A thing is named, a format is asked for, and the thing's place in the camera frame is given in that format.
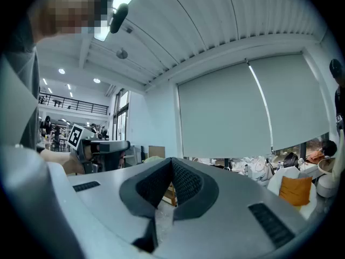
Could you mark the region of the black balcony railing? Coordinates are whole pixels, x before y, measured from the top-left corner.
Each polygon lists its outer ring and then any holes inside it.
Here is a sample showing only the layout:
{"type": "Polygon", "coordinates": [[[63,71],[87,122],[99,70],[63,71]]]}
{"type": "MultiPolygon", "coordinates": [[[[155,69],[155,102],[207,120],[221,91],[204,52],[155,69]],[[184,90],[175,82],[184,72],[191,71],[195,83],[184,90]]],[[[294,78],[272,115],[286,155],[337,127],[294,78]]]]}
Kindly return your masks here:
{"type": "Polygon", "coordinates": [[[53,94],[40,93],[38,98],[39,104],[53,106],[57,108],[65,108],[68,110],[82,111],[87,113],[96,113],[107,115],[108,106],[89,103],[86,101],[75,100],[72,98],[64,98],[53,94]]]}

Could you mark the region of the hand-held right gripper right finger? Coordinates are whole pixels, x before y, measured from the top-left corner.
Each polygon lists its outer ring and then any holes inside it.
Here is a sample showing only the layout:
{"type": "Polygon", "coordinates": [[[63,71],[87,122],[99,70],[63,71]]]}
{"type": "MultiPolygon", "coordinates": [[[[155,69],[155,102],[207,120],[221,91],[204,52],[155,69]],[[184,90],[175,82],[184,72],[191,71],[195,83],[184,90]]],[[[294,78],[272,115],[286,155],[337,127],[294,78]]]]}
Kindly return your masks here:
{"type": "Polygon", "coordinates": [[[219,194],[201,217],[175,221],[162,259],[286,259],[306,242],[307,221],[290,204],[246,176],[183,160],[211,176],[219,194]]]}

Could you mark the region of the person's grey shirt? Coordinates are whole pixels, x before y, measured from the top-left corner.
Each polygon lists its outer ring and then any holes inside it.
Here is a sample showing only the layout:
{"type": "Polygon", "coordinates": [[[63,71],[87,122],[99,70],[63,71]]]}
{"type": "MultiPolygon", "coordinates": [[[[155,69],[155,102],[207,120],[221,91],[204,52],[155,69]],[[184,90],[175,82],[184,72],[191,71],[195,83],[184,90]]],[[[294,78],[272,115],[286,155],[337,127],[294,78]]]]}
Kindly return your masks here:
{"type": "Polygon", "coordinates": [[[39,87],[36,44],[25,16],[0,56],[0,145],[44,150],[38,128],[39,87]]]}

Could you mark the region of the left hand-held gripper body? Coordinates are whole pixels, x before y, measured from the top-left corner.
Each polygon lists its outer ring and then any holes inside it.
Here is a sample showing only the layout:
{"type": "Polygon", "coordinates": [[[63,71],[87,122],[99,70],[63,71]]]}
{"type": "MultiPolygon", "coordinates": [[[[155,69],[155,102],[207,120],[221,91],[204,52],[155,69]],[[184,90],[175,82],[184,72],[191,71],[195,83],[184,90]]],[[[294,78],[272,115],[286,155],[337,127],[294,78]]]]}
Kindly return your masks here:
{"type": "Polygon", "coordinates": [[[74,153],[81,163],[85,174],[95,173],[97,166],[93,158],[99,155],[99,139],[92,131],[74,124],[67,144],[74,150],[74,153]]]}

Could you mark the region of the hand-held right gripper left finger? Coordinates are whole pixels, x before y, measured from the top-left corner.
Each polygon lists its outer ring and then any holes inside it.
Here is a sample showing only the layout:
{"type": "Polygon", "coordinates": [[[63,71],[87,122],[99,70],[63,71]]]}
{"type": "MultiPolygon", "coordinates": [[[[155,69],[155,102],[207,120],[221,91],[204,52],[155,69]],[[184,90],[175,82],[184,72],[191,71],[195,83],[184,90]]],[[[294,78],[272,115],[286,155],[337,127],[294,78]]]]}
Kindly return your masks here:
{"type": "Polygon", "coordinates": [[[162,179],[154,179],[148,186],[150,193],[158,194],[158,204],[153,206],[152,218],[135,216],[121,200],[122,184],[162,163],[142,163],[115,171],[69,176],[72,186],[78,188],[77,195],[91,213],[110,231],[121,239],[133,243],[148,240],[154,245],[163,242],[173,227],[173,207],[162,200],[159,190],[162,179]]]}

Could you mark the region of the black handbag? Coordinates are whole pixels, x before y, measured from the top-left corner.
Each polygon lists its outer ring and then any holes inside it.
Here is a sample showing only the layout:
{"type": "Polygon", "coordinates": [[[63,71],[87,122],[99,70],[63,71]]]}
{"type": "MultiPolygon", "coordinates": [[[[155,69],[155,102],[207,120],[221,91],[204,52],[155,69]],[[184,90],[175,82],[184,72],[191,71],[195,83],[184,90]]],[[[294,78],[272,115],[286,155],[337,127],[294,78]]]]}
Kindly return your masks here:
{"type": "Polygon", "coordinates": [[[298,156],[293,153],[293,152],[290,152],[285,158],[284,158],[284,161],[283,161],[283,167],[284,168],[287,168],[287,167],[296,167],[298,168],[298,156]]]}

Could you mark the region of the grey roller blind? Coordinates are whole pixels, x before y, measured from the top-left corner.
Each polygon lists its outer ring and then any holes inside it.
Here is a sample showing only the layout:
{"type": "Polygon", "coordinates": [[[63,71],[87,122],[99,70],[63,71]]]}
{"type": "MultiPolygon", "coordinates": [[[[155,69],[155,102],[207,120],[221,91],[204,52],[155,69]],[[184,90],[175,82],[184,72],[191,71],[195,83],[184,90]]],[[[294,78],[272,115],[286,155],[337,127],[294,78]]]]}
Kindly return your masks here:
{"type": "Polygon", "coordinates": [[[264,102],[246,63],[178,87],[183,155],[244,158],[271,152],[264,102]]]}
{"type": "Polygon", "coordinates": [[[320,85],[303,55],[261,58],[250,65],[267,103],[275,151],[329,132],[320,85]]]}

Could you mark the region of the orange bag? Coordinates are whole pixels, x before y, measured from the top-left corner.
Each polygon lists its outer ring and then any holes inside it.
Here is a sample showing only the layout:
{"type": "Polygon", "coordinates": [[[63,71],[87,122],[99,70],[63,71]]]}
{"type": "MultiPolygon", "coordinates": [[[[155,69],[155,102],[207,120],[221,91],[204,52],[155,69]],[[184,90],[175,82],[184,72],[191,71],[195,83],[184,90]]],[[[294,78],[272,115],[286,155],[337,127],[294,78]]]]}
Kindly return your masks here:
{"type": "Polygon", "coordinates": [[[325,158],[325,155],[323,154],[322,151],[315,151],[312,152],[308,157],[307,161],[313,164],[318,164],[321,160],[325,158]]]}

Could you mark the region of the person's left forearm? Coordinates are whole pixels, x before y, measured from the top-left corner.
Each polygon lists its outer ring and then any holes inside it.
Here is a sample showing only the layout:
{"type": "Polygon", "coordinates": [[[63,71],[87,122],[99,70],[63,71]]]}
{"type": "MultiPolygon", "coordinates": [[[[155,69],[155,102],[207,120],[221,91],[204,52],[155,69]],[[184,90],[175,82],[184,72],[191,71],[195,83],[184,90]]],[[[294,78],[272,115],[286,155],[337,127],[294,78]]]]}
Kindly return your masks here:
{"type": "Polygon", "coordinates": [[[53,152],[44,149],[40,152],[40,156],[47,162],[54,162],[62,165],[66,174],[84,174],[82,164],[79,162],[75,153],[72,152],[53,152]]]}

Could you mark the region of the white tote bag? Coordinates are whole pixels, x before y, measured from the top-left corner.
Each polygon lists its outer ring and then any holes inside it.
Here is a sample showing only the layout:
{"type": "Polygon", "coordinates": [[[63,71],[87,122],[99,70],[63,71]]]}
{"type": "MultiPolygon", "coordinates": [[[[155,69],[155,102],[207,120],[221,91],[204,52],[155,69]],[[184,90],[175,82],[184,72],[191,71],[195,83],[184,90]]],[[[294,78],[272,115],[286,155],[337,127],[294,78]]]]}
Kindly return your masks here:
{"type": "Polygon", "coordinates": [[[266,160],[257,159],[247,164],[247,176],[256,182],[266,182],[274,175],[274,169],[266,160]]]}

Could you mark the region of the wooden shelf rack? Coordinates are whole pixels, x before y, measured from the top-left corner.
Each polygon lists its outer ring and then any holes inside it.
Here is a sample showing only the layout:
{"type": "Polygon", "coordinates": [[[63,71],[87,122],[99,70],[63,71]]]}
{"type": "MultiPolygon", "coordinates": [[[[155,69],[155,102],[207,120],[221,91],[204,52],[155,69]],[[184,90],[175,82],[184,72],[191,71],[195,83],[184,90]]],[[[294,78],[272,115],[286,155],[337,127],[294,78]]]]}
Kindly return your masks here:
{"type": "Polygon", "coordinates": [[[170,185],[169,185],[168,189],[166,190],[162,200],[164,202],[174,206],[174,207],[178,206],[175,187],[172,183],[170,183],[170,185]]]}

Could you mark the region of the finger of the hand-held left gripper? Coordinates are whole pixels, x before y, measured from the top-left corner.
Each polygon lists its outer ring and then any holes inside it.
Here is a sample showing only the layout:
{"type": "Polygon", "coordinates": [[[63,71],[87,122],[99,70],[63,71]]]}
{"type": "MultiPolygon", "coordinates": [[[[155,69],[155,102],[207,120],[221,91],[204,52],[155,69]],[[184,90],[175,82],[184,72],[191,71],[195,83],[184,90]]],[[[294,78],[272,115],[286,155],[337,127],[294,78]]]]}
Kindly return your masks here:
{"type": "Polygon", "coordinates": [[[129,141],[101,141],[99,155],[102,171],[113,171],[120,165],[121,154],[130,149],[129,141]]]}

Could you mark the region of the brown cardboard sheet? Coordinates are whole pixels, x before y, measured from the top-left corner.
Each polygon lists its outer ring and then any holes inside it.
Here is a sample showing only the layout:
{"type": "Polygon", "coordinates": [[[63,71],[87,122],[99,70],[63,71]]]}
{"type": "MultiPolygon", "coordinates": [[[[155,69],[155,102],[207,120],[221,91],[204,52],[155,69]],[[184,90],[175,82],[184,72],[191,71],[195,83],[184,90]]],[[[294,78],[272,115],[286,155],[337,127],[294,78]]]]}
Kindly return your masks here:
{"type": "Polygon", "coordinates": [[[163,146],[148,146],[148,157],[157,156],[159,158],[165,158],[165,147],[163,146]]]}

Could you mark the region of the orange pillow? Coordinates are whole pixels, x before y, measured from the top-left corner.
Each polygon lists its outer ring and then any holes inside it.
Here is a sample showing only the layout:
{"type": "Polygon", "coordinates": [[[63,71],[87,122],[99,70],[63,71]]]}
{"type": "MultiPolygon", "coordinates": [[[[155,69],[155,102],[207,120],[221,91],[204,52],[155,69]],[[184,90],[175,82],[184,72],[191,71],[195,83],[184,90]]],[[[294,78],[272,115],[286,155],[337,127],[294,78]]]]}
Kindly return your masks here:
{"type": "Polygon", "coordinates": [[[279,197],[292,206],[306,206],[309,204],[309,195],[312,186],[312,177],[292,179],[282,177],[279,197]]]}

